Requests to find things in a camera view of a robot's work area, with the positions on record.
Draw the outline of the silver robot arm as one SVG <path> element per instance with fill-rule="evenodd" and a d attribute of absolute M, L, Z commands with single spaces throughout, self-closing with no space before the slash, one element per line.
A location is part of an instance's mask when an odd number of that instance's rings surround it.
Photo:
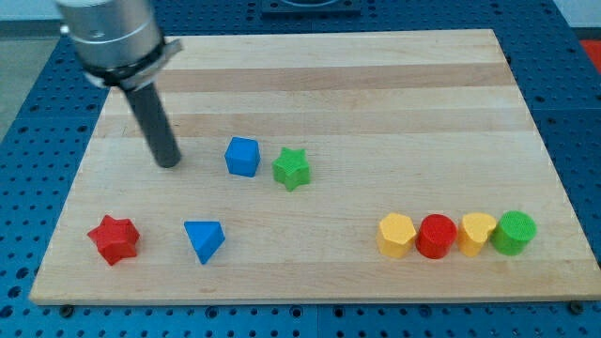
<path fill-rule="evenodd" d="M 183 50 L 168 41 L 149 0 L 56 0 L 61 33 L 74 43 L 85 77 L 97 87 L 117 87 L 126 96 L 154 161 L 162 168 L 181 160 L 177 140 L 155 81 Z"/>

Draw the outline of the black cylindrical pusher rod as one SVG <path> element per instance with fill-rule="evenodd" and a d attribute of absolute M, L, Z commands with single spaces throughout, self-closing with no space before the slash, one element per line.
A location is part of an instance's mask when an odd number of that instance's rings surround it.
<path fill-rule="evenodd" d="M 154 161 L 162 168 L 176 166 L 181 153 L 155 85 L 127 90 L 125 94 Z"/>

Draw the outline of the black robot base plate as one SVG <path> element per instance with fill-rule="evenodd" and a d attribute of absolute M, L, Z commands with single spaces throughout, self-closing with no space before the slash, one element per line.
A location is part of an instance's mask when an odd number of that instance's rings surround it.
<path fill-rule="evenodd" d="M 362 0 L 262 0 L 263 16 L 358 14 Z"/>

